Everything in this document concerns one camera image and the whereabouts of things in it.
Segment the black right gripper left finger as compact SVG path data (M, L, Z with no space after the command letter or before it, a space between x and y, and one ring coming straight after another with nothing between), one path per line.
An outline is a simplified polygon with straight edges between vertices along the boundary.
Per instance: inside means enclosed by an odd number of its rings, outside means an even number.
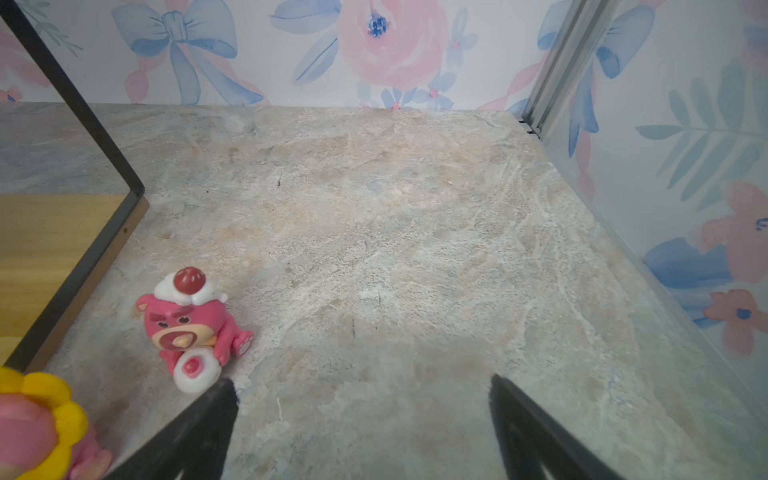
M219 479L238 410L234 383L218 380L107 477Z

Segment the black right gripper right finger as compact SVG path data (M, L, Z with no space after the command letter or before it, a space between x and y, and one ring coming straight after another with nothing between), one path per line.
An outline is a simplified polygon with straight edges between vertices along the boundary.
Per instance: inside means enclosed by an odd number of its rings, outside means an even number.
M622 477L511 380L491 377L489 408L509 479Z

